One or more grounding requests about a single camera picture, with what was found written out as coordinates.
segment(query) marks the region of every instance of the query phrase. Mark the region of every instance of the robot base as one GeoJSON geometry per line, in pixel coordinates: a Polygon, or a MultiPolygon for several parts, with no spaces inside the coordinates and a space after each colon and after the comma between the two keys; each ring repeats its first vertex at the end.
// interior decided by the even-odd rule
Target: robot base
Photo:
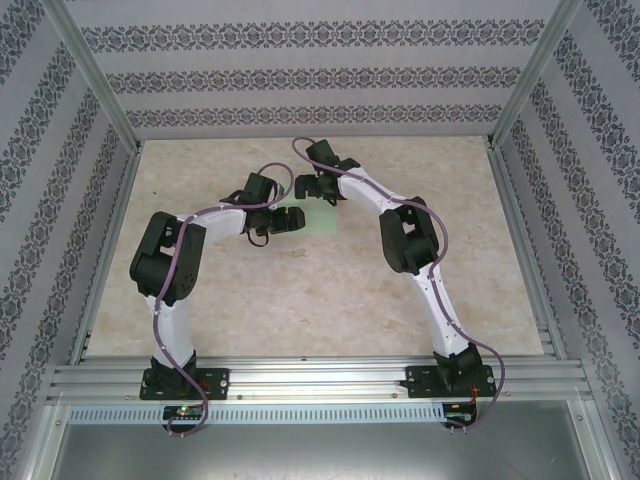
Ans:
{"type": "MultiPolygon", "coordinates": [[[[229,391],[229,369],[197,368],[195,354],[183,369],[198,382],[209,400],[226,400],[229,391]]],[[[144,371],[141,400],[201,400],[200,394],[175,368],[151,359],[151,368],[144,371]]]]}
{"type": "Polygon", "coordinates": [[[407,389],[409,398],[469,397],[474,386],[478,397],[493,397],[496,394],[493,370],[488,365],[482,365],[466,375],[452,389],[444,384],[436,365],[407,367],[406,373],[407,380],[400,382],[400,385],[407,389]]]}

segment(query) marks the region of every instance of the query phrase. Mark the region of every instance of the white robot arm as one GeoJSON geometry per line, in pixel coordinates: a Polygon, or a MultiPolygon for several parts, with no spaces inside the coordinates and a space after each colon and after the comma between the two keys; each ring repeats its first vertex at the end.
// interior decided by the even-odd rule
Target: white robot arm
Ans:
{"type": "MultiPolygon", "coordinates": [[[[184,221],[188,215],[178,216],[184,221]]],[[[240,235],[245,230],[247,213],[244,210],[218,210],[196,218],[192,224],[206,229],[204,248],[219,242],[223,238],[240,235]]],[[[149,295],[145,298],[151,314],[155,310],[156,297],[149,295]]],[[[165,342],[167,351],[182,367],[193,357],[195,349],[191,343],[189,329],[189,310],[187,299],[177,300],[172,306],[161,302],[158,315],[158,329],[165,342]]],[[[162,365],[173,368],[166,355],[156,345],[153,357],[162,365]]]]}
{"type": "MultiPolygon", "coordinates": [[[[373,180],[362,167],[352,168],[349,170],[349,172],[356,174],[359,177],[369,179],[369,181],[375,183],[380,189],[386,191],[389,196],[392,196],[394,198],[403,198],[394,194],[393,192],[373,180]]],[[[387,200],[378,191],[373,189],[369,184],[363,182],[362,180],[343,175],[338,178],[337,183],[340,195],[342,195],[342,197],[347,200],[352,200],[359,205],[362,205],[367,211],[376,216],[382,215],[387,210],[395,210],[402,206],[400,203],[387,200]]],[[[430,266],[431,264],[429,263],[421,267],[419,269],[418,275],[412,275],[411,273],[403,273],[402,275],[406,277],[407,281],[411,282],[414,287],[416,287],[421,300],[431,313],[431,330],[433,335],[434,350],[440,355],[448,357],[452,354],[459,354],[469,345],[468,342],[460,335],[458,335],[458,333],[451,327],[444,314],[442,313],[442,310],[438,306],[431,281],[429,280],[430,266]]],[[[440,297],[442,298],[442,301],[447,308],[449,316],[453,319],[458,328],[463,330],[462,325],[460,325],[458,317],[456,316],[456,313],[453,309],[453,305],[451,304],[449,295],[447,295],[447,291],[445,290],[444,284],[442,282],[442,276],[440,275],[440,266],[436,266],[433,271],[433,275],[435,276],[440,297]]]]}

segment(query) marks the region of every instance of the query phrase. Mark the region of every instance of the mounting plate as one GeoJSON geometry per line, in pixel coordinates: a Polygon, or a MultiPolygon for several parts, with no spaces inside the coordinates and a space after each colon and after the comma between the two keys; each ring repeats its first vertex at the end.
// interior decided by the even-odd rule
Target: mounting plate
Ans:
{"type": "MultiPolygon", "coordinates": [[[[191,389],[184,397],[177,397],[175,393],[157,391],[151,386],[154,372],[147,368],[142,376],[140,387],[141,400],[201,400],[195,389],[191,389]]],[[[229,391],[228,368],[198,368],[196,381],[204,389],[209,400],[226,400],[229,391]]]]}
{"type": "Polygon", "coordinates": [[[483,365],[475,374],[465,377],[453,390],[447,389],[437,370],[436,365],[407,367],[407,380],[400,382],[400,385],[407,389],[409,398],[469,397],[474,384],[478,388],[478,397],[493,397],[496,394],[493,370],[488,365],[483,365]]]}

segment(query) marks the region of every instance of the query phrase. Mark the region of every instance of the patterned wallpaper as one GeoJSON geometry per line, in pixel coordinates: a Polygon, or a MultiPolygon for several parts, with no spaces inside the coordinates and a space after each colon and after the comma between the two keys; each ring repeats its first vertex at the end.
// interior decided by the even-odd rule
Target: patterned wallpaper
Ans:
{"type": "Polygon", "coordinates": [[[571,355],[640,478],[640,15],[586,1],[502,145],[571,355]]]}
{"type": "Polygon", "coordinates": [[[68,2],[142,139],[486,134],[556,4],[68,2]]]}
{"type": "Polygon", "coordinates": [[[40,5],[0,6],[0,479],[66,363],[127,152],[40,5]]]}

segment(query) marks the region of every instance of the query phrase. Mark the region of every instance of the beige marble floor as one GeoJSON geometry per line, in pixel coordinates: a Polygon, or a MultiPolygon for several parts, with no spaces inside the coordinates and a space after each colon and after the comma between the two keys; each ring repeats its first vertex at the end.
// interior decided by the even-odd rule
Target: beige marble floor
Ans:
{"type": "MultiPolygon", "coordinates": [[[[467,331],[505,354],[542,353],[482,140],[330,141],[337,154],[361,162],[383,185],[405,196],[420,195],[441,214],[451,237],[442,271],[467,331]]],[[[151,318],[128,276],[151,214],[190,213],[215,204],[271,161],[289,163],[296,174],[311,173],[291,152],[290,139],[145,144],[89,355],[153,352],[151,318]]],[[[278,169],[266,173],[286,179],[278,169]]],[[[198,354],[431,353],[427,313],[411,286],[387,266],[378,219],[349,202],[328,215],[324,234],[321,228],[313,235],[273,236],[263,249],[242,236],[205,252],[189,297],[198,354]]]]}

